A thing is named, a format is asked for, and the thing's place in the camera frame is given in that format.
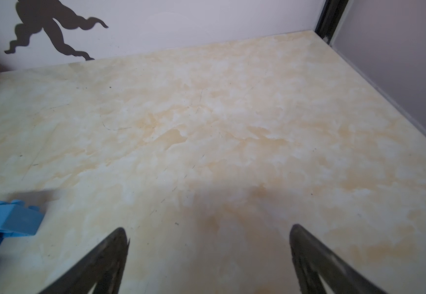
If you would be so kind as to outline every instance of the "marble floor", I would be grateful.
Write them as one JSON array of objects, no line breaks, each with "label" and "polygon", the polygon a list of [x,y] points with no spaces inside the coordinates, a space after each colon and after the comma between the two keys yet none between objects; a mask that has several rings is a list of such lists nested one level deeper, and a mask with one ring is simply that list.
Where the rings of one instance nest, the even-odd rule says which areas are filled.
[{"label": "marble floor", "polygon": [[426,293],[426,138],[314,32],[0,73],[0,246],[37,293],[116,227],[120,293],[299,293],[301,223],[389,293]]}]

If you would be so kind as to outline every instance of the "black silhouette decal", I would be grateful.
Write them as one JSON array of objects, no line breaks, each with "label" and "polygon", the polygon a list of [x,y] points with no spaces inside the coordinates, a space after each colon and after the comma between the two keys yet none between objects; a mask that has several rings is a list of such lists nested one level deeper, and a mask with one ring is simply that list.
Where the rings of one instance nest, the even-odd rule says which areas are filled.
[{"label": "black silhouette decal", "polygon": [[17,46],[28,46],[30,36],[43,29],[59,52],[93,60],[87,52],[76,51],[68,44],[64,44],[63,33],[54,19],[68,30],[81,28],[86,31],[92,29],[96,23],[108,28],[102,20],[95,17],[85,19],[58,0],[18,0],[16,11],[22,23],[16,26],[17,39],[10,41],[10,49],[4,51],[6,54],[16,53]]}]

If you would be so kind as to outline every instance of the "scratch mark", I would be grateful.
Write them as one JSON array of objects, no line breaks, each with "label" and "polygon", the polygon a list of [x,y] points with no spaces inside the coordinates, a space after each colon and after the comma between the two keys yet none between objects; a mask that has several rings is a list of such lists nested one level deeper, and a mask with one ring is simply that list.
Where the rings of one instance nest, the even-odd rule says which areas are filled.
[{"label": "scratch mark", "polygon": [[128,126],[128,127],[121,127],[121,128],[117,128],[117,129],[111,129],[111,128],[108,128],[108,127],[106,127],[106,126],[105,126],[104,121],[102,121],[102,125],[103,125],[106,129],[108,129],[109,131],[120,131],[120,130],[126,130],[127,128],[131,128],[131,126]]},{"label": "scratch mark", "polygon": [[267,75],[267,73],[269,72],[269,70],[267,69],[266,71],[265,71],[265,74],[264,74],[264,77],[260,80],[260,81],[258,81],[255,85],[253,85],[252,86],[252,88],[250,88],[249,89],[249,91],[247,91],[245,94],[244,94],[244,96],[243,96],[243,99],[246,97],[246,95],[250,92],[250,91],[252,91],[252,89],[254,89],[260,82],[262,82],[263,80],[264,80],[264,78],[265,78],[265,75]]},{"label": "scratch mark", "polygon": [[54,107],[50,107],[50,109],[53,109],[53,108],[58,108],[58,107],[63,107],[63,106],[68,106],[69,105],[69,103],[68,104],[65,104],[65,105],[60,105],[60,106],[54,106]]},{"label": "scratch mark", "polygon": [[37,111],[36,113],[32,114],[32,116],[39,114],[39,113],[40,113],[40,111],[42,111],[43,109],[44,109],[44,107],[40,108],[40,110],[39,110],[39,111]]},{"label": "scratch mark", "polygon": [[50,136],[48,136],[48,139],[45,141],[45,143],[43,144],[43,146],[40,148],[40,150],[37,153],[37,156],[35,156],[34,160],[32,161],[32,163],[29,165],[29,168],[27,169],[27,171],[25,172],[24,176],[22,177],[22,180],[24,180],[25,176],[29,173],[30,168],[34,165],[35,160],[37,159],[37,157],[40,155],[40,152],[43,150],[43,148],[45,148],[46,144],[48,143],[48,141],[50,141],[51,136],[53,135],[53,133],[55,132],[55,130],[57,129],[59,123],[55,126],[55,128],[53,129],[53,131],[50,133]]},{"label": "scratch mark", "polygon": [[41,263],[43,264],[43,268],[46,268],[46,266],[45,266],[45,260],[43,259],[43,253],[41,251],[40,246],[38,246],[38,251],[40,253],[40,259],[41,259]]}]

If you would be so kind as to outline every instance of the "white wall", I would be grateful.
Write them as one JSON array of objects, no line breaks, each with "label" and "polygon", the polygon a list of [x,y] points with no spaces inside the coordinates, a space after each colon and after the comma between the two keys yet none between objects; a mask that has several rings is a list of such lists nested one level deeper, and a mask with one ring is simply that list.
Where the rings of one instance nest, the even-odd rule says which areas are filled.
[{"label": "white wall", "polygon": [[[324,0],[60,0],[103,20],[91,30],[62,28],[66,44],[95,59],[212,42],[313,30]],[[83,61],[53,47],[45,32],[6,55],[20,23],[16,0],[0,0],[0,70]]]}]

